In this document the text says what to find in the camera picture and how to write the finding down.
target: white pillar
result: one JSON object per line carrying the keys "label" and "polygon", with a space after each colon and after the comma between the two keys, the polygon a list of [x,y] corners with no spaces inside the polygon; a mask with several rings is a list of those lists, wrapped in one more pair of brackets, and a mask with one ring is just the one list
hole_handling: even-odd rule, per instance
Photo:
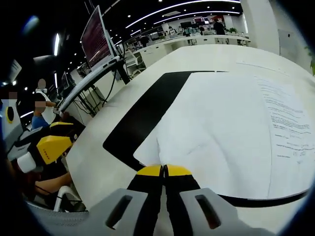
{"label": "white pillar", "polygon": [[277,22],[268,0],[241,0],[253,47],[280,54]]}
{"label": "white pillar", "polygon": [[162,25],[163,31],[169,32],[169,28],[168,27],[169,27],[168,23],[163,24]]}

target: computer monitor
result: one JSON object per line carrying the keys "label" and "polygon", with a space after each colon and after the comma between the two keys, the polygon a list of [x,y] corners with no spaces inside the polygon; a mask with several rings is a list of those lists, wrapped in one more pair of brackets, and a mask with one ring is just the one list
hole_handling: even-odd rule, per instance
{"label": "computer monitor", "polygon": [[63,76],[61,78],[61,84],[64,90],[70,87],[70,84],[69,84],[69,81],[65,72],[63,73]]}
{"label": "computer monitor", "polygon": [[115,56],[109,34],[106,33],[99,6],[95,8],[85,26],[81,42],[91,70],[95,70]]}
{"label": "computer monitor", "polygon": [[182,28],[189,28],[192,26],[191,22],[182,22],[181,23]]}

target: cable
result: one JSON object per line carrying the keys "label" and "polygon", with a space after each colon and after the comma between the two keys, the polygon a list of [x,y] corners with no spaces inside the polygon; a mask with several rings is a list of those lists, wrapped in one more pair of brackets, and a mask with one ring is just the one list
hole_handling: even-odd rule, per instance
{"label": "cable", "polygon": [[82,92],[82,94],[83,94],[83,96],[84,96],[84,98],[85,98],[86,103],[89,104],[89,106],[90,106],[90,108],[91,108],[91,110],[92,110],[92,109],[93,109],[92,104],[88,101],[87,97],[85,96],[85,94],[84,94],[83,92]]}
{"label": "cable", "polygon": [[[38,189],[40,189],[40,190],[42,190],[42,191],[44,191],[44,192],[46,192],[46,193],[48,193],[48,194],[52,194],[51,192],[48,192],[47,190],[45,190],[45,189],[43,189],[43,188],[41,188],[41,187],[38,187],[36,184],[35,184],[35,187],[36,188],[38,188]],[[82,202],[82,200],[69,200],[70,202],[76,202],[76,203],[81,203]]]}
{"label": "cable", "polygon": [[92,87],[92,89],[94,90],[94,92],[96,93],[96,95],[98,96],[98,98],[101,100],[101,101],[105,101],[104,98],[102,98],[96,91],[95,89],[95,86]]}
{"label": "cable", "polygon": [[82,124],[84,124],[83,119],[82,119],[82,116],[81,116],[81,114],[80,114],[80,112],[79,112],[79,109],[78,109],[78,104],[74,103],[74,105],[75,105],[75,107],[77,108],[77,111],[78,111],[79,116],[80,116],[80,118],[81,118]]}
{"label": "cable", "polygon": [[110,90],[109,90],[109,93],[108,93],[107,97],[105,98],[105,101],[104,101],[103,104],[102,104],[102,107],[104,107],[105,102],[107,102],[107,99],[109,98],[109,95],[111,94],[111,92],[112,92],[112,90],[113,90],[114,82],[115,82],[115,79],[116,79],[116,72],[117,72],[117,69],[115,70],[115,73],[114,73],[114,79],[113,79],[112,86],[111,86],[111,88],[110,88]]}
{"label": "cable", "polygon": [[97,103],[96,103],[96,101],[95,101],[95,99],[94,99],[94,97],[93,97],[93,95],[92,95],[92,93],[91,93],[91,91],[90,91],[90,88],[88,88],[88,91],[89,91],[89,93],[90,93],[90,95],[91,95],[91,97],[92,97],[92,99],[93,99],[93,101],[94,101],[94,103],[95,103],[95,105],[96,105],[96,107],[97,107]]}
{"label": "cable", "polygon": [[91,115],[91,113],[89,113],[89,112],[85,111],[84,109],[82,109],[78,104],[75,103],[75,105],[77,105],[78,108],[81,109],[82,111],[84,111],[86,114]]}

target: white wall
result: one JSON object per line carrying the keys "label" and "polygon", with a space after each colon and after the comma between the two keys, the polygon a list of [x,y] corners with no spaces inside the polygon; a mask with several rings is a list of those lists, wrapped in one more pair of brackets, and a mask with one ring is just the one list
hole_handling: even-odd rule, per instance
{"label": "white wall", "polygon": [[234,27],[234,24],[233,24],[231,16],[223,15],[223,18],[224,18],[224,22],[225,22],[225,27],[227,29],[236,28],[236,27]]}
{"label": "white wall", "polygon": [[237,30],[238,33],[246,33],[246,27],[244,22],[244,17],[234,16],[232,17],[233,27]]}
{"label": "white wall", "polygon": [[305,49],[307,43],[304,38],[287,13],[275,0],[271,0],[270,5],[276,18],[278,30],[281,32],[280,37],[290,34],[290,38],[280,40],[280,55],[312,73],[310,68],[311,57],[308,55],[308,50]]}

